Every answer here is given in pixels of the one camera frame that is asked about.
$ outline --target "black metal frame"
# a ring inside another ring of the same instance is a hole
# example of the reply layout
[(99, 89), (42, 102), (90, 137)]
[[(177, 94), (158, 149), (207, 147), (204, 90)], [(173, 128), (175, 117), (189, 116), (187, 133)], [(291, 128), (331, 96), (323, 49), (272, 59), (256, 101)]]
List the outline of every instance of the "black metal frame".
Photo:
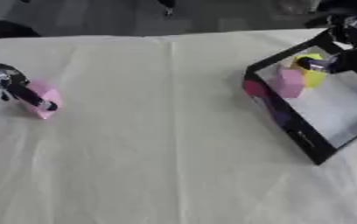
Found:
[(339, 148), (333, 147), (321, 134), (319, 134), (298, 112), (290, 106), (282, 97), (280, 97), (274, 90), (269, 87), (256, 73), (257, 71), (268, 67), (272, 64), (277, 63), (295, 53), (300, 53), (303, 50), (318, 46), (330, 54), (335, 54), (343, 51), (342, 48), (335, 45), (328, 35), (327, 31), (320, 33), (317, 37), (310, 39), (300, 45), (296, 45), (286, 51), (280, 52), (273, 55), (267, 59), (259, 61), (248, 67), (247, 72), (244, 76), (244, 81), (255, 81), (260, 84), (269, 97), (270, 103), (278, 111), (284, 112), (289, 115), (290, 120), (287, 123), (279, 124), (284, 132), (290, 136), (290, 138), (296, 142), (298, 146), (305, 152), (306, 155), (313, 161), (316, 165), (323, 164), (328, 158), (336, 154), (338, 151), (343, 149), (345, 146), (350, 144), (350, 142), (340, 146)]

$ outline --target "pink object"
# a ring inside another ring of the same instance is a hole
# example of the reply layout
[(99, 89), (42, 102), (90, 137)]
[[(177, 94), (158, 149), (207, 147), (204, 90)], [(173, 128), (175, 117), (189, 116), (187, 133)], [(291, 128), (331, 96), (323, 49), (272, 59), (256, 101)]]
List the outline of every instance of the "pink object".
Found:
[(260, 85), (259, 83), (253, 80), (245, 80), (243, 83), (243, 87), (249, 95), (254, 95), (261, 98), (266, 96), (266, 93), (262, 85)]
[[(39, 97), (45, 101), (55, 102), (58, 105), (58, 109), (63, 106), (63, 101), (59, 95), (59, 92), (51, 85), (43, 82), (42, 80), (32, 80), (31, 83), (27, 86), (29, 89), (36, 92)], [(42, 111), (31, 104), (22, 101), (23, 105), (27, 110), (36, 114), (41, 119), (48, 119), (56, 111)]]
[(299, 70), (280, 68), (279, 74), (271, 81), (270, 85), (283, 98), (297, 98), (305, 87), (305, 80)]

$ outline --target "floor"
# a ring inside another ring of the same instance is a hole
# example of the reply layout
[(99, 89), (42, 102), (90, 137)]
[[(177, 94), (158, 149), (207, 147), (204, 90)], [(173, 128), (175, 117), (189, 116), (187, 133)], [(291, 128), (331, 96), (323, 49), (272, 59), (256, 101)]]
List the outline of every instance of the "floor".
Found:
[(0, 0), (0, 19), (29, 25), (45, 36), (154, 36), (302, 27), (308, 17), (282, 13), (276, 7), (280, 1), (179, 0), (175, 14), (165, 18), (155, 0)]

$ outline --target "purple object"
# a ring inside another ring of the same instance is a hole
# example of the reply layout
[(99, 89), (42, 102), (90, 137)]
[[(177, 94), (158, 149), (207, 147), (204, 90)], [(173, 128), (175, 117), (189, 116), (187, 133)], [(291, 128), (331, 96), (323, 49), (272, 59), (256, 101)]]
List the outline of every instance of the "purple object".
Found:
[(305, 80), (299, 70), (280, 68), (270, 85), (283, 98), (298, 98), (305, 88)]

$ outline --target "wrinkled cloth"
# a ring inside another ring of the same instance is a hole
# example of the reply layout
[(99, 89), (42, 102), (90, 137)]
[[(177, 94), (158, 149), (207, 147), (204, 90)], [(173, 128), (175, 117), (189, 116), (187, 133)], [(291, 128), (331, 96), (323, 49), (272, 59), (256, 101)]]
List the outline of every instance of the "wrinkled cloth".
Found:
[(314, 166), (241, 90), (319, 32), (0, 40), (64, 101), (0, 104), (0, 223), (357, 224), (357, 140)]

